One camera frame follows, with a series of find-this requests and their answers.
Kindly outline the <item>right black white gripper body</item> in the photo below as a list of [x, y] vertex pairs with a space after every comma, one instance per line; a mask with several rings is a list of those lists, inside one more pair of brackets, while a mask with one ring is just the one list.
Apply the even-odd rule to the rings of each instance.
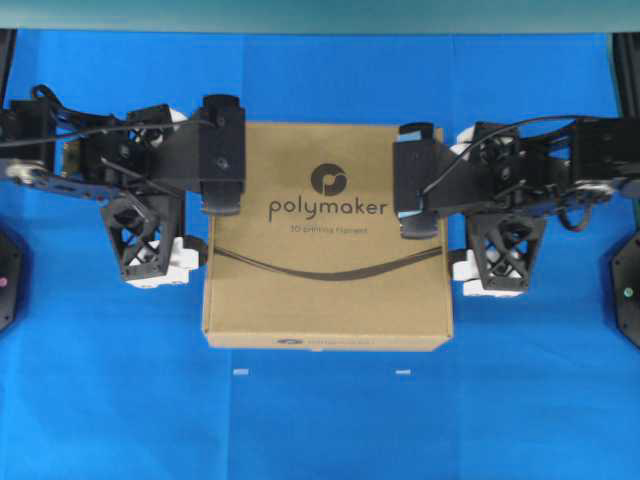
[[525, 136], [517, 125], [477, 122], [458, 135], [452, 151], [471, 187], [449, 210], [465, 219], [465, 256], [452, 264], [464, 295], [524, 294], [548, 219], [574, 231], [570, 133], [563, 126]]

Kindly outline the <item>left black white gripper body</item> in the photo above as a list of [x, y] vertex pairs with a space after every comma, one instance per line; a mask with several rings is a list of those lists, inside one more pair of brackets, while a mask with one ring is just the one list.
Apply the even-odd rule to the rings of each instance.
[[186, 285], [206, 261], [206, 244], [185, 232], [185, 195], [151, 177], [155, 150], [185, 115], [166, 104], [125, 119], [59, 110], [59, 125], [79, 132], [63, 147], [60, 192], [101, 203], [121, 279], [140, 289]]

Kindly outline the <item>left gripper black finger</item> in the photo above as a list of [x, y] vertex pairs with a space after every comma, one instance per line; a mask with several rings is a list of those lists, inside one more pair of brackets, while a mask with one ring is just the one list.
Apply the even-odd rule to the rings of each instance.
[[210, 216], [237, 215], [244, 193], [242, 182], [214, 181], [201, 184], [201, 210]]
[[245, 122], [245, 110], [237, 96], [207, 95], [203, 98], [202, 118], [215, 125], [241, 125]]

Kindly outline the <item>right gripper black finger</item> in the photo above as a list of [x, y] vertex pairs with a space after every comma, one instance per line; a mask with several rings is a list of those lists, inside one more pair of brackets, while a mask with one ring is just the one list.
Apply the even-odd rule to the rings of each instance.
[[439, 217], [434, 211], [400, 211], [397, 217], [403, 239], [430, 239], [439, 233]]
[[434, 141], [434, 124], [431, 122], [413, 122], [401, 125], [398, 129], [397, 142], [427, 142]]

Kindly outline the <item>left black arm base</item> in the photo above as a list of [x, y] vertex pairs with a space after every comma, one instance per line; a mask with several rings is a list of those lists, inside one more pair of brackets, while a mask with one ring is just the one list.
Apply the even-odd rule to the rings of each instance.
[[21, 282], [23, 253], [19, 246], [4, 231], [1, 232], [1, 330], [14, 321], [18, 291]]

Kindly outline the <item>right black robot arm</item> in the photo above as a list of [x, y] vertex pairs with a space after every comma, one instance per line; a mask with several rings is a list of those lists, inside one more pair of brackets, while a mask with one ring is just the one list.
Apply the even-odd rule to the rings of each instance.
[[465, 219], [466, 251], [452, 274], [468, 295], [517, 296], [531, 283], [547, 220], [571, 232], [614, 194], [639, 195], [639, 122], [561, 116], [525, 136], [521, 124], [477, 122], [453, 146], [430, 123], [402, 126], [393, 145], [393, 206], [404, 239]]

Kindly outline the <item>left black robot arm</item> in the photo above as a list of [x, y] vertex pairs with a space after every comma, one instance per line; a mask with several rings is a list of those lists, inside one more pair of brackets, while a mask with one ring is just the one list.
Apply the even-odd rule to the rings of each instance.
[[207, 260], [206, 242], [185, 230], [187, 193], [209, 216], [241, 209], [245, 110], [236, 96], [208, 95], [190, 116], [160, 104], [119, 118], [73, 110], [36, 85], [1, 111], [1, 176], [100, 203], [123, 281], [185, 284]]

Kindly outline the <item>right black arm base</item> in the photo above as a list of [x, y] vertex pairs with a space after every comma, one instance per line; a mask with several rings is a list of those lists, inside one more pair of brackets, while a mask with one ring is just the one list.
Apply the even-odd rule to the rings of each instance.
[[611, 260], [617, 327], [636, 348], [640, 346], [639, 245], [636, 232]]

